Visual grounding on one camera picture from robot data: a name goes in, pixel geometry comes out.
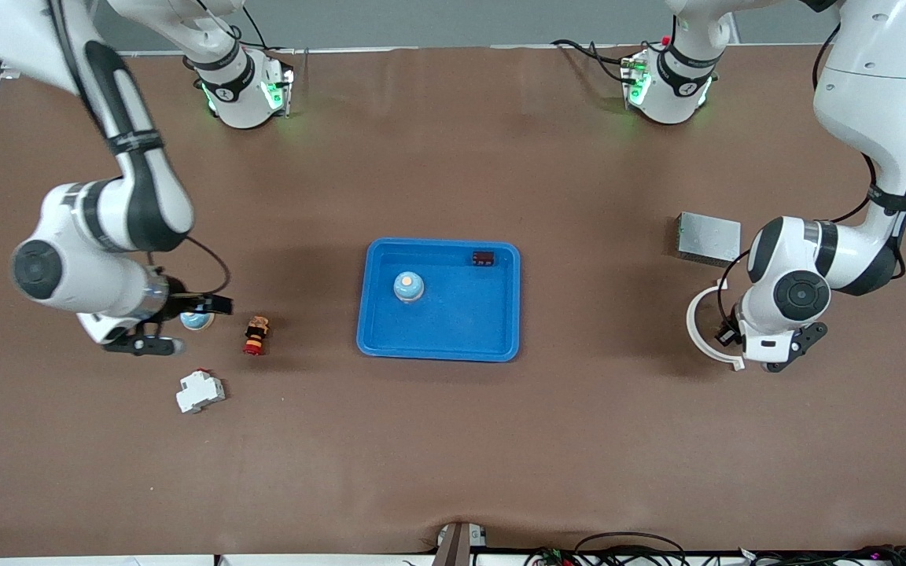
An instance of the plastic tray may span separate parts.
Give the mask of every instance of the plastic tray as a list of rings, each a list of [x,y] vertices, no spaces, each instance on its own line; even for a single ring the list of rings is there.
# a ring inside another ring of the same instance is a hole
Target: plastic tray
[[[475,266],[475,251],[493,252],[494,265]],[[404,271],[425,282],[412,303],[393,294]],[[510,361],[519,351],[519,251],[501,241],[374,241],[355,341],[387,358]]]

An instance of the small metal box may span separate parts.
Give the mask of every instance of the small metal box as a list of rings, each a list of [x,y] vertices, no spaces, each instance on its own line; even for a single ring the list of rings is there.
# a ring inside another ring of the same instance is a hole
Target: small metal box
[[[740,222],[680,212],[676,254],[684,260],[726,267],[740,255]]]

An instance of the green led light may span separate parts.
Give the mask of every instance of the green led light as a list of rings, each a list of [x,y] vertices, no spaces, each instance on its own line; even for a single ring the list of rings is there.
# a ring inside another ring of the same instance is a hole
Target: green led light
[[[280,87],[275,86],[274,83],[271,83],[270,85],[269,83],[264,83],[263,86],[265,86],[265,90],[267,91],[265,93],[267,103],[272,110],[278,110],[278,108],[284,106],[285,103],[282,100],[282,89],[280,89]]]
[[[202,83],[201,92],[204,93],[205,100],[208,101],[208,110],[213,112],[218,112],[215,110],[215,103],[212,101],[212,94],[208,92],[208,87]]]
[[[700,99],[698,99],[698,106],[705,104],[705,97],[708,96],[708,87],[709,86],[712,86],[711,79],[708,79],[707,82],[705,82],[705,85],[702,86],[702,96],[700,97]]]
[[[628,96],[628,101],[634,104],[635,106],[640,105],[645,100],[645,93],[648,92],[648,87],[652,85],[652,76],[648,72],[643,72],[643,75],[639,77],[639,80],[634,83],[632,86],[632,92]]]

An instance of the white robotic arm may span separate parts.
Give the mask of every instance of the white robotic arm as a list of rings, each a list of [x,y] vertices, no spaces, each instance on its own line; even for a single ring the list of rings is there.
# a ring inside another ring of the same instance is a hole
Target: white robotic arm
[[[44,197],[35,232],[13,255],[16,285],[36,302],[79,313],[105,350],[175,354],[182,344],[145,336],[145,322],[230,312],[231,301],[187,293],[179,280],[125,255],[171,251],[194,222],[135,80],[80,0],[0,0],[0,58],[79,96],[122,172]]]
[[[213,114],[234,128],[254,128],[288,115],[293,72],[281,61],[244,47],[219,16],[244,0],[109,0],[114,10],[154,30],[184,51],[201,77]]]
[[[730,2],[717,4],[726,9]],[[837,8],[841,32],[816,87],[813,110],[828,132],[871,158],[877,180],[867,191],[869,211],[862,225],[783,216],[755,237],[747,265],[753,285],[734,307],[720,341],[737,341],[744,358],[774,372],[827,331],[817,319],[830,304],[831,290],[867,294],[895,278],[898,264],[905,269],[900,246],[906,227],[906,0],[841,0]],[[686,107],[680,109],[684,114],[690,117]]]
[[[622,72],[633,82],[625,100],[661,124],[687,121],[712,85],[713,71],[730,42],[726,14],[781,0],[665,0],[673,11],[673,33],[665,46],[648,44]]]

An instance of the table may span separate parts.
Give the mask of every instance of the table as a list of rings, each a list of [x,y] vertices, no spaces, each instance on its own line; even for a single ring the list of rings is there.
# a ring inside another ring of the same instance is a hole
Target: table
[[[179,358],[105,354],[12,286],[43,194],[118,171],[74,97],[5,80],[0,556],[414,552],[451,520],[494,546],[622,529],[702,550],[906,543],[906,278],[835,295],[827,338],[780,375],[731,373],[683,329],[720,270],[670,255],[677,214],[737,219],[747,244],[866,190],[813,118],[815,54],[730,48],[675,127],[626,112],[568,51],[297,55],[293,117],[254,131],[209,117],[178,58],[133,60],[193,235],[234,270],[235,315],[168,326]],[[518,246],[518,358],[363,357],[363,259],[383,236]],[[188,244],[158,259],[219,282]],[[263,358],[240,352],[256,313]],[[181,415],[198,366],[230,397]]]

